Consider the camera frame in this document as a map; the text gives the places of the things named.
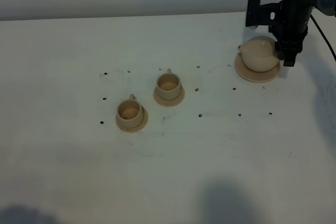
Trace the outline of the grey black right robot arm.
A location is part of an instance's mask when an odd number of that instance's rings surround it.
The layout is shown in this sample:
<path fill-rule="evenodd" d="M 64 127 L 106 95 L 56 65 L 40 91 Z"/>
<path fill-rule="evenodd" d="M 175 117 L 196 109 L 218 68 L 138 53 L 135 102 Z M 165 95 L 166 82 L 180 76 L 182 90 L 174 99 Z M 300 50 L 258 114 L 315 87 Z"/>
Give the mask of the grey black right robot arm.
<path fill-rule="evenodd" d="M 308 33 L 308 21 L 316 8 L 327 16 L 335 15 L 335 0 L 282 0 L 276 12 L 279 23 L 272 33 L 285 67 L 295 65 L 297 54 L 302 52 L 303 40 Z"/>

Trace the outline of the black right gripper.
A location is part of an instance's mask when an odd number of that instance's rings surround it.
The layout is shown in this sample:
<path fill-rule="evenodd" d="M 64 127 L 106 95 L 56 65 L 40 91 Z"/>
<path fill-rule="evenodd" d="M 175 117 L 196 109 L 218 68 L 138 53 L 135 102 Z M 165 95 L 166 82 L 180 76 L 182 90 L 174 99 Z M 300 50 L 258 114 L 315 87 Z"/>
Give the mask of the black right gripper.
<path fill-rule="evenodd" d="M 307 34 L 312 9 L 327 16 L 335 15 L 335 0 L 282 0 L 279 12 L 280 27 L 275 29 L 275 53 L 284 60 L 284 67 L 293 67 L 297 54 L 302 52 L 302 40 Z"/>

